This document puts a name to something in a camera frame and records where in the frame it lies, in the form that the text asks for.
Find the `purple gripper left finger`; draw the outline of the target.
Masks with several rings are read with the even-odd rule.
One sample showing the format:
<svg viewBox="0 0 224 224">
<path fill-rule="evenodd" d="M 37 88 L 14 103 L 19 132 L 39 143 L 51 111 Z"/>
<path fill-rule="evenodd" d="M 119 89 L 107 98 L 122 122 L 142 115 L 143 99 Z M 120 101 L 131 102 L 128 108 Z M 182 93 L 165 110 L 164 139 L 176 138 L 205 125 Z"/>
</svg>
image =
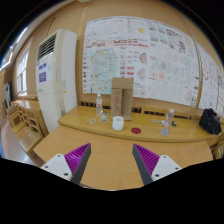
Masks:
<svg viewBox="0 0 224 224">
<path fill-rule="evenodd" d="M 79 185 L 90 155 L 91 144 L 88 143 L 66 155 L 56 154 L 42 166 L 42 169 Z"/>
</svg>

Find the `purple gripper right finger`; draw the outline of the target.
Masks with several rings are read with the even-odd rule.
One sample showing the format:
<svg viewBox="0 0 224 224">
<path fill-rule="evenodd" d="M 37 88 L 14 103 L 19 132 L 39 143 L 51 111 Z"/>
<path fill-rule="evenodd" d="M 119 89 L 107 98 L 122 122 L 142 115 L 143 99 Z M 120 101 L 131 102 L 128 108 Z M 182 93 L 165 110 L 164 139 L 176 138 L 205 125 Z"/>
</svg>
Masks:
<svg viewBox="0 0 224 224">
<path fill-rule="evenodd" d="M 133 145 L 132 154 L 144 185 L 181 170 L 181 167 L 168 155 L 159 156 L 137 144 Z"/>
</svg>

